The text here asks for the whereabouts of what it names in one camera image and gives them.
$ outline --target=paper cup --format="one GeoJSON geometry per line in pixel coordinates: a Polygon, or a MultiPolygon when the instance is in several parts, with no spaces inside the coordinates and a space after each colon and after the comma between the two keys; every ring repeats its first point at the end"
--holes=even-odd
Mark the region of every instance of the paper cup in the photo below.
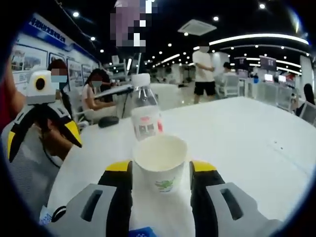
{"type": "Polygon", "coordinates": [[[171,193],[181,182],[187,149],[180,138],[159,134],[139,142],[133,157],[151,190],[171,193]]]}

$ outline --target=bottle cap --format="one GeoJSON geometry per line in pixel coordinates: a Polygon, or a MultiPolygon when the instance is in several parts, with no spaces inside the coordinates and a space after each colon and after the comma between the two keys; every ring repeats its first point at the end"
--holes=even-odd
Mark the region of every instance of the bottle cap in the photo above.
{"type": "Polygon", "coordinates": [[[150,75],[148,73],[132,75],[132,83],[134,87],[149,85],[150,75]]]}

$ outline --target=air vent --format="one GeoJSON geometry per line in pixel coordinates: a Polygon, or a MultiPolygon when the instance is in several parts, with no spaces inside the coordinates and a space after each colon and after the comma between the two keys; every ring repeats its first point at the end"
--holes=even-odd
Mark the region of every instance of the air vent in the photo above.
{"type": "Polygon", "coordinates": [[[190,35],[202,36],[206,33],[216,30],[216,27],[198,20],[191,20],[183,25],[178,32],[189,33],[190,35]]]}

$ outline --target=cup rim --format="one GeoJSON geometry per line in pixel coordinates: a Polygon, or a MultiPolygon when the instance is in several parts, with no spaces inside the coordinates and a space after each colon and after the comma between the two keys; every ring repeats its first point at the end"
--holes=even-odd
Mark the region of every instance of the cup rim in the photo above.
{"type": "Polygon", "coordinates": [[[150,137],[145,138],[144,140],[140,141],[140,142],[135,146],[135,148],[133,149],[133,161],[135,161],[142,169],[144,169],[144,170],[146,170],[146,171],[157,172],[157,173],[158,173],[158,172],[166,172],[166,171],[170,171],[170,170],[172,170],[172,169],[174,169],[174,168],[176,168],[176,167],[182,165],[182,164],[186,161],[187,152],[188,152],[188,145],[187,145],[187,143],[186,143],[183,139],[181,139],[181,138],[179,138],[179,137],[177,137],[177,136],[174,136],[174,135],[169,135],[169,134],[157,134],[157,135],[155,135],[155,136],[150,136],[150,137]],[[140,146],[139,144],[140,144],[141,142],[148,142],[149,140],[154,139],[154,138],[157,138],[157,137],[175,138],[176,140],[182,142],[183,145],[184,145],[184,148],[185,148],[185,151],[184,151],[185,156],[184,156],[183,161],[182,161],[181,163],[179,163],[179,164],[177,164],[177,165],[175,165],[175,166],[169,168],[169,169],[160,170],[160,171],[150,170],[150,169],[144,168],[139,162],[137,162],[137,159],[136,159],[136,157],[137,157],[137,156],[136,156],[136,151],[138,150],[138,148],[139,148],[139,146],[140,146]]]}

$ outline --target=plastic water bottle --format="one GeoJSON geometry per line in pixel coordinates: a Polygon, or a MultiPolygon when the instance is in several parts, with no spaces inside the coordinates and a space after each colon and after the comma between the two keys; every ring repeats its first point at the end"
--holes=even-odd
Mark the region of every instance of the plastic water bottle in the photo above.
{"type": "Polygon", "coordinates": [[[134,92],[132,95],[131,118],[138,141],[162,133],[160,108],[155,94],[150,88],[150,75],[132,75],[134,92]]]}

